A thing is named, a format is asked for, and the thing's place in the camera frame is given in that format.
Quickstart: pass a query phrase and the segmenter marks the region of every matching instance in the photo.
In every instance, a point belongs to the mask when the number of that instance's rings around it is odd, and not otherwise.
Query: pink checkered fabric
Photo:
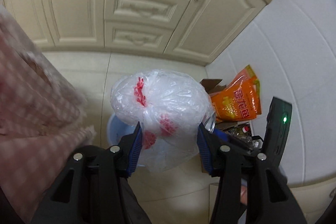
[[[95,136],[77,126],[84,103],[0,8],[0,186],[26,223],[69,155]]]

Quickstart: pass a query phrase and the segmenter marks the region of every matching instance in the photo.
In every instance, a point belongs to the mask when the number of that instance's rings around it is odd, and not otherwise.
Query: drawer
[[[105,0],[105,20],[175,29],[190,0]]]
[[[162,54],[172,32],[140,24],[106,21],[105,47],[124,49],[130,53],[140,51]]]

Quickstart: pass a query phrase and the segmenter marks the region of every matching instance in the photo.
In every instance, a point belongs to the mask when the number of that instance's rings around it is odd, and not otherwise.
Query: orange plastic bag
[[[210,94],[219,121],[252,120],[261,114],[260,82],[246,66],[223,91]]]

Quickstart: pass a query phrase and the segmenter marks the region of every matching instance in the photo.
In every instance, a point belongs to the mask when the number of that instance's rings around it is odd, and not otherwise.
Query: white wall
[[[289,184],[336,175],[336,0],[273,0],[206,67],[228,84],[251,64],[261,81],[264,135],[273,96],[293,104],[281,165]]]

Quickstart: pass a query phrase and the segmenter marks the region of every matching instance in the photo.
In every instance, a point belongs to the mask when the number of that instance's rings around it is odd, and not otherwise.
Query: transparent plastic bag
[[[214,112],[200,83],[169,70],[120,79],[112,88],[111,105],[124,123],[141,123],[139,163],[152,172],[168,170],[195,156],[198,126]]]

